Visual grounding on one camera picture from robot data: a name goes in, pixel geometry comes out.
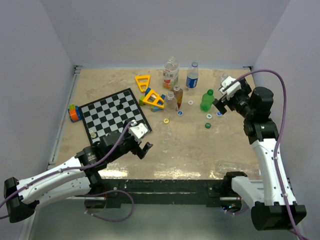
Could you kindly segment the green soda bottle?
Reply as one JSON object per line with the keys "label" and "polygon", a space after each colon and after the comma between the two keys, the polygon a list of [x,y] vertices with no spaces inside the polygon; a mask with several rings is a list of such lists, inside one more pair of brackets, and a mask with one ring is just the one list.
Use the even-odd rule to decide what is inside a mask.
{"label": "green soda bottle", "polygon": [[214,90],[209,89],[202,96],[201,103],[200,103],[200,109],[204,112],[208,112],[211,109],[214,100],[215,100]]}

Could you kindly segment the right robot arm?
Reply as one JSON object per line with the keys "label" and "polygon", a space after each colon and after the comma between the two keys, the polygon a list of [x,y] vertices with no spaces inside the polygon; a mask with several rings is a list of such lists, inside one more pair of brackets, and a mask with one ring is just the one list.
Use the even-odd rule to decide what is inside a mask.
{"label": "right robot arm", "polygon": [[243,129],[259,162],[263,191],[242,171],[227,172],[221,192],[233,197],[238,194],[250,208],[251,220],[258,231],[293,230],[307,215],[306,207],[297,204],[282,164],[279,133],[270,118],[273,92],[265,87],[251,89],[245,78],[236,81],[228,76],[221,82],[220,99],[213,105],[221,114],[226,107],[243,118]]}

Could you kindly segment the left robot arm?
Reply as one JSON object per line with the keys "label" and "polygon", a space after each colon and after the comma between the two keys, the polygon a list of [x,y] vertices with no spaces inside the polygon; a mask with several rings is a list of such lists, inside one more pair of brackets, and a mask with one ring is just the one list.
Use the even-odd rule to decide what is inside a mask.
{"label": "left robot arm", "polygon": [[140,147],[140,143],[139,137],[114,131],[51,170],[27,179],[8,178],[0,204],[6,206],[6,218],[10,223],[18,223],[59,200],[99,196],[106,190],[99,171],[128,153],[143,159],[153,144],[147,142]]}

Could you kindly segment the crushed clear bottle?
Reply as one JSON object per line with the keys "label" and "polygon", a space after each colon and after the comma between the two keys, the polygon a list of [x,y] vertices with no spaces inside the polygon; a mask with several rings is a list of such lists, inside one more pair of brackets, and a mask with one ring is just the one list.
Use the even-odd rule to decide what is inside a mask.
{"label": "crushed clear bottle", "polygon": [[225,174],[226,172],[244,172],[249,177],[261,176],[259,167],[247,163],[218,161],[215,168],[220,174]]}

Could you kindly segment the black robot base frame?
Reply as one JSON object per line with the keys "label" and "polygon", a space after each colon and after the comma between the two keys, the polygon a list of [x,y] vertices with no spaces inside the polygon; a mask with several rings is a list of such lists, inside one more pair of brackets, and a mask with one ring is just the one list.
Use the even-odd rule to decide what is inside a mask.
{"label": "black robot base frame", "polygon": [[222,180],[104,179],[100,193],[120,190],[136,205],[204,205],[237,212],[245,205],[236,193],[222,189]]}

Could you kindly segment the clear plastic bottle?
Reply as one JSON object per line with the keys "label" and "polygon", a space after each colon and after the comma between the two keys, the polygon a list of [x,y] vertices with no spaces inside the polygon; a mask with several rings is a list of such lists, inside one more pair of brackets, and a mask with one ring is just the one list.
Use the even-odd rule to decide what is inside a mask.
{"label": "clear plastic bottle", "polygon": [[226,73],[223,73],[220,77],[220,81],[223,82],[225,79],[227,79],[229,76]]}

